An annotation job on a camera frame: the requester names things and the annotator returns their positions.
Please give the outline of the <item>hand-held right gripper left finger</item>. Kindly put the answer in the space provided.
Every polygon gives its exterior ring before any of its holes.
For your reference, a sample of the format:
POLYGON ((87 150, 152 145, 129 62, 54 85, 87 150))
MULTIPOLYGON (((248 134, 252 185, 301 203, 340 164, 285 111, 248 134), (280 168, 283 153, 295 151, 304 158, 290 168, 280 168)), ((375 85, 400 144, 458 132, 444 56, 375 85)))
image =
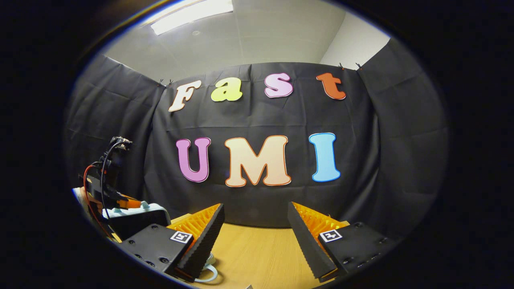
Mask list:
POLYGON ((195 281, 207 263, 224 220, 224 205, 216 204, 175 224, 150 224, 123 240, 120 246, 156 271, 195 281))

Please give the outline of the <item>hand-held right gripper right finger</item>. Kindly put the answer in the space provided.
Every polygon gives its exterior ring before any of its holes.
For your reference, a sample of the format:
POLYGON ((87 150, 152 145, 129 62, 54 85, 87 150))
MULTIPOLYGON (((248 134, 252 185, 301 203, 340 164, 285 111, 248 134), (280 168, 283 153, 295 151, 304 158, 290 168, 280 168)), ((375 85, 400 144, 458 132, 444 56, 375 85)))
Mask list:
POLYGON ((288 221, 314 278, 319 281, 363 271, 393 250, 397 241, 362 222, 336 221, 296 202, 288 221))

